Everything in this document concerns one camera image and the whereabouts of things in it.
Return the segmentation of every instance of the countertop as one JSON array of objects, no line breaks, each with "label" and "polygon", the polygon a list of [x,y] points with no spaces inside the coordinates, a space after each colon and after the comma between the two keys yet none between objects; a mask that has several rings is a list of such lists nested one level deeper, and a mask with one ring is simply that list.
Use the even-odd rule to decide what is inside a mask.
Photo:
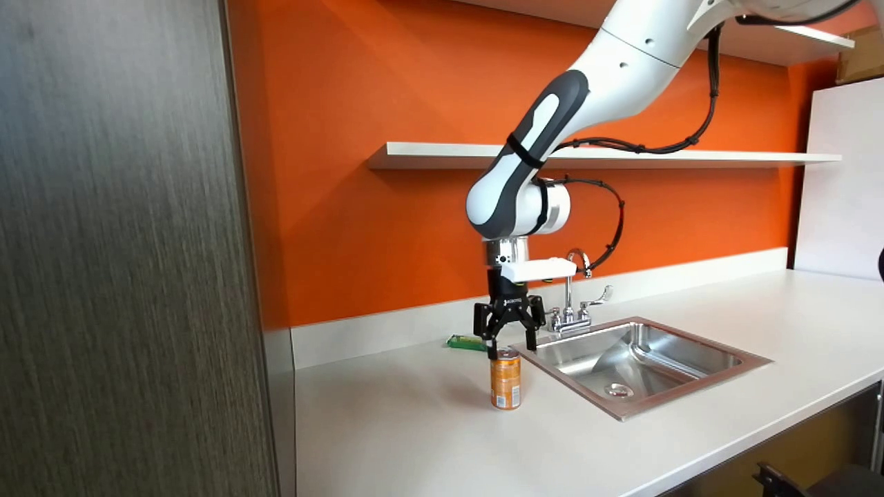
[{"label": "countertop", "polygon": [[652,317],[771,364],[625,423],[522,361],[516,412],[488,405],[488,361],[423,343],[295,379],[299,494],[658,494],[884,379],[884,284],[760,274],[637,299]]}]

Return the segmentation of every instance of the cabinet door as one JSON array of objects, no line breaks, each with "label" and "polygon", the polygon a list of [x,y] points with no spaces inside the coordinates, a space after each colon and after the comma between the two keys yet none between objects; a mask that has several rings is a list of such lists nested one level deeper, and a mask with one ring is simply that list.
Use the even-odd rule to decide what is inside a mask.
[{"label": "cabinet door", "polygon": [[217,0],[0,0],[0,494],[279,494]]},{"label": "cabinet door", "polygon": [[836,85],[811,99],[810,153],[839,165],[807,165],[795,269],[884,278],[884,80]]}]

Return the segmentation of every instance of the stainless steel sink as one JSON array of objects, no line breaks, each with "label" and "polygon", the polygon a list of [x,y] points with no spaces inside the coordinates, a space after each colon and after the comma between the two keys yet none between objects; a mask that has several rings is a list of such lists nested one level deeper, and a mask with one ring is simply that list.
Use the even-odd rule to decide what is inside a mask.
[{"label": "stainless steel sink", "polygon": [[594,325],[520,354],[615,421],[768,361],[645,317]]}]

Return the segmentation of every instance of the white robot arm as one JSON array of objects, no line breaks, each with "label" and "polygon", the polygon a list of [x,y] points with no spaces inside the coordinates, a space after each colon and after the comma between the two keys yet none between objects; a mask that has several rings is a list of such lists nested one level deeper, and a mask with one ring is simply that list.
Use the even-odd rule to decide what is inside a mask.
[{"label": "white robot arm", "polygon": [[487,240],[491,305],[477,305],[475,335],[493,349],[496,331],[520,321],[540,325],[540,300],[524,281],[571,276],[571,266],[527,269],[527,237],[557,233],[568,219],[562,184],[535,180],[554,147],[576,131],[640,113],[676,77],[696,45],[721,22],[754,16],[807,22],[854,0],[618,0],[586,53],[557,74],[504,138],[467,196],[467,219]]}]

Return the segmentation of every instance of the wood grain panel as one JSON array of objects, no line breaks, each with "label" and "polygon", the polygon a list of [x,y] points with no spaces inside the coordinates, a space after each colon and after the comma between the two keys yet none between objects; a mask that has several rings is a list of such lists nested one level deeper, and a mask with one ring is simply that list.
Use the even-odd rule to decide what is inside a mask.
[{"label": "wood grain panel", "polygon": [[3,494],[279,494],[217,0],[0,0]]}]

